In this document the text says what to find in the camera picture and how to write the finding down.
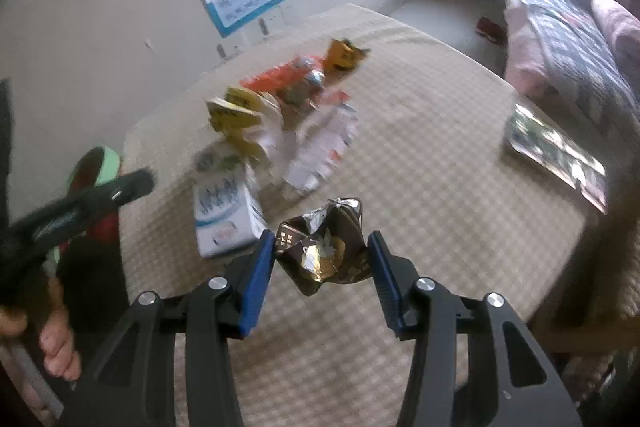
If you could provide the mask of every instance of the hand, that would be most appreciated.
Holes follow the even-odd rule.
[[[44,351],[44,367],[54,377],[77,380],[81,372],[80,354],[74,350],[74,334],[69,327],[68,312],[58,279],[49,280],[51,314],[40,332],[40,347]],[[0,335],[16,337],[27,327],[27,316],[0,306]]]

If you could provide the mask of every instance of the wall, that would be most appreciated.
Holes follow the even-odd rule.
[[[346,2],[385,12],[400,1],[289,0],[265,19],[277,30]],[[0,0],[0,77],[12,78],[14,100],[13,218],[61,195],[92,146],[121,151],[127,129],[220,63],[221,41],[233,53],[261,37],[254,24],[220,39],[200,0]]]

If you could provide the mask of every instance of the white carton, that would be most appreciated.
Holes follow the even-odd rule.
[[[200,255],[213,257],[257,241],[267,227],[251,194],[251,167],[226,142],[198,154],[195,167],[193,209]]]

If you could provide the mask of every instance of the table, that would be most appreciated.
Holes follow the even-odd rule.
[[[343,81],[359,135],[314,194],[291,206],[261,198],[270,227],[327,198],[357,196],[364,232],[382,230],[421,275],[463,296],[500,292],[529,317],[571,256],[587,210],[551,176],[500,153],[511,86],[446,44],[353,5],[273,34],[130,130],[124,170],[150,166],[158,185],[120,214],[129,297],[178,295],[220,272],[198,256],[191,203],[191,158],[216,140],[204,100],[295,54],[323,54],[332,37],[371,49]],[[178,339],[179,425],[183,348]],[[326,284],[306,298],[276,264],[258,327],[230,341],[245,425],[394,425],[412,349],[386,328],[371,280]],[[462,342],[458,352],[462,369]]]

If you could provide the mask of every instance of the crumpled brown snack wrapper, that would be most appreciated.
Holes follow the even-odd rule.
[[[350,284],[370,277],[362,203],[356,198],[330,200],[283,221],[276,234],[276,258],[306,296],[325,282]]]

